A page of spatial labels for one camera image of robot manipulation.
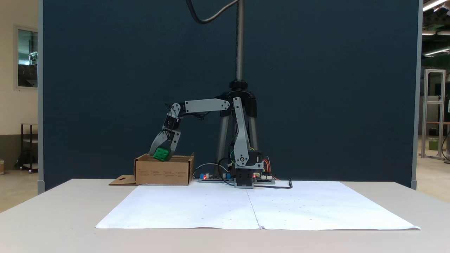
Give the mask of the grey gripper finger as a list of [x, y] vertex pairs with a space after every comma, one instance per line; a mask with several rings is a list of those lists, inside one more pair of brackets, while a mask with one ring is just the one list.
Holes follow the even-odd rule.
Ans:
[[176, 131], [176, 130], [170, 130], [168, 131], [169, 133], [169, 137], [168, 137], [168, 141], [170, 141], [170, 152], [168, 154], [168, 160], [171, 160], [171, 158], [173, 157], [175, 150], [177, 148], [180, 136], [181, 136], [181, 132], [180, 131]]
[[168, 157], [169, 148], [167, 145], [168, 135], [161, 131], [151, 144], [148, 155], [151, 157]]

